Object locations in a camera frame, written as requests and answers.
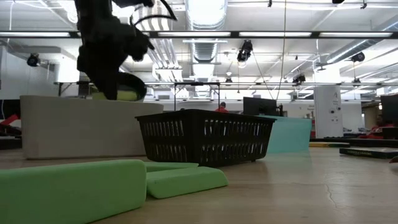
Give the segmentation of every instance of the green foam pad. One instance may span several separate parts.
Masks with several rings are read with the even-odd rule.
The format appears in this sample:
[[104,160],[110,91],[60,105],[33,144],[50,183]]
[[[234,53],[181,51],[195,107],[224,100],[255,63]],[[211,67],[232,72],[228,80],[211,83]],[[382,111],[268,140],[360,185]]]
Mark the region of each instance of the green foam pad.
[[221,170],[209,167],[163,170],[147,173],[147,191],[155,198],[168,198],[228,185]]
[[0,170],[0,223],[88,223],[139,208],[140,160]]
[[183,169],[197,167],[199,164],[189,162],[144,162],[147,172],[155,172],[161,170]]

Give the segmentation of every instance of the table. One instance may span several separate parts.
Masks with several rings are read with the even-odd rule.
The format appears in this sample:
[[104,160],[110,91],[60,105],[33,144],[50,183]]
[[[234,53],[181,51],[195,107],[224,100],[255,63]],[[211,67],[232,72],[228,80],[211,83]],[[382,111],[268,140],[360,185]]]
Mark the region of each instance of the table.
[[[0,169],[103,159],[24,161],[0,151]],[[221,168],[230,185],[156,200],[95,224],[397,223],[398,165],[339,155],[336,148],[269,154]]]

